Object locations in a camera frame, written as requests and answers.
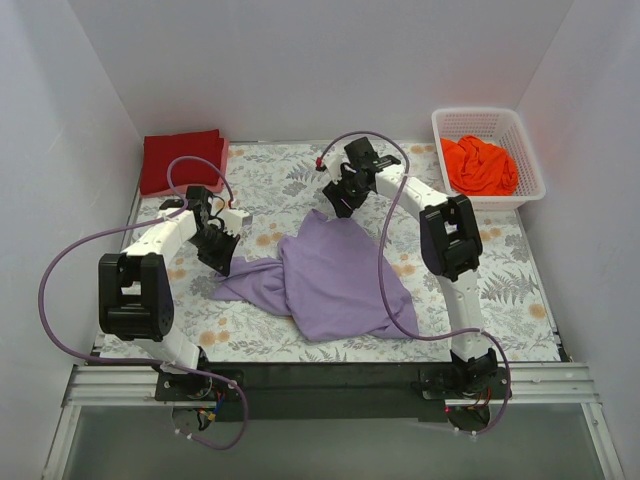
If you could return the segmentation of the purple t shirt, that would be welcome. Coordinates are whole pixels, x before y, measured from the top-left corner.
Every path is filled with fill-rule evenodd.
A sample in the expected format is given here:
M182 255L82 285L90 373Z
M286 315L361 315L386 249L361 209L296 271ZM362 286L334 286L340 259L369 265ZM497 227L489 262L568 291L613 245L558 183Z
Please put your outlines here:
M330 219L313 209L295 236L280 239L276 258L235 257L212 298L247 301L272 315L290 316L312 342L416 334L411 294L384 262L387 300L401 326L389 318L379 289L378 253L378 246L354 220Z

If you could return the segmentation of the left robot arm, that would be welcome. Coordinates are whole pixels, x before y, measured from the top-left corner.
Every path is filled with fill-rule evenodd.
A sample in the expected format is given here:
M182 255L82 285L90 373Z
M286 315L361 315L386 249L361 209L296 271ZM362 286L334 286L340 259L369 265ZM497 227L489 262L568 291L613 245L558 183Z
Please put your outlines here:
M138 240L120 253L103 255L98 264L100 329L137 345L160 369L180 373L178 387L193 400L211 392L213 377L199 366L206 358L201 348L174 326L168 267L190 243L201 263L228 276L241 232L252 222L245 210L213 206L207 188L188 188L184 199L160 205Z

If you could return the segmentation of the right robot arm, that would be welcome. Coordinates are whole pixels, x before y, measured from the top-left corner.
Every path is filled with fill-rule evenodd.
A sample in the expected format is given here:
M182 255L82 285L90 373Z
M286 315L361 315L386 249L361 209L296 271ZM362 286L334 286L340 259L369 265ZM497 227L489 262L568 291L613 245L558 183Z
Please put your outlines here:
M421 258L440 284L450 324L449 332L437 337L450 343L444 386L475 397L497 374L500 349L484 329L477 291L483 244L471 201L464 195L448 196L412 176L406 153L379 155L371 136L368 131L345 134L343 159L322 151L315 167L330 176L323 193L340 218L350 217L375 193L418 222Z

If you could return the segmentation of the orange t shirt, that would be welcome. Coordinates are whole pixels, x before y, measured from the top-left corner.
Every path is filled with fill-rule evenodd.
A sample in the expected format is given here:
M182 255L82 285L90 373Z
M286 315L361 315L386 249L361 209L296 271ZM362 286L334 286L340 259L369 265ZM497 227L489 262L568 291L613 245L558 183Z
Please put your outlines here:
M511 196L519 184L516 162L502 147L466 135L440 140L451 186L467 196Z

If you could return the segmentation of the white plastic basket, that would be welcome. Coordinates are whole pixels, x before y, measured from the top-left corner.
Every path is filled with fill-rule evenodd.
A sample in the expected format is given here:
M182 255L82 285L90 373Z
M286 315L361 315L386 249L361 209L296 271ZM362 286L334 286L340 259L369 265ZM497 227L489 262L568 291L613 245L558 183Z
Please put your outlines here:
M518 114L493 107L442 108L431 116L445 190L476 209L513 210L546 187Z

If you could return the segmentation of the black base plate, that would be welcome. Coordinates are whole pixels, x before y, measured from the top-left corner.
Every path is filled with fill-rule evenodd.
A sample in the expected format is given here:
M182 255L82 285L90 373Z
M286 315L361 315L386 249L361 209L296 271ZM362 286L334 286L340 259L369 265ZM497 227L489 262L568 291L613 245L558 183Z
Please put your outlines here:
M195 408L222 402L221 422L418 419L444 422L449 402L510 397L506 371L470 378L446 363L208 363L214 379L162 373L155 400Z

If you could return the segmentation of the aluminium frame rail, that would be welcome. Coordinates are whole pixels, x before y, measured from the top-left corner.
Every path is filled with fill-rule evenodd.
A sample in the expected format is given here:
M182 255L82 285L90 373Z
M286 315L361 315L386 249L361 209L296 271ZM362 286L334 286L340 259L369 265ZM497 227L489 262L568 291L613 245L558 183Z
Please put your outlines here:
M76 366L62 400L62 416L45 479L60 479L83 406L152 406L158 374L144 366ZM601 396L589 368L572 362L515 362L511 365L512 405L578 404L607 479L624 472L604 420Z

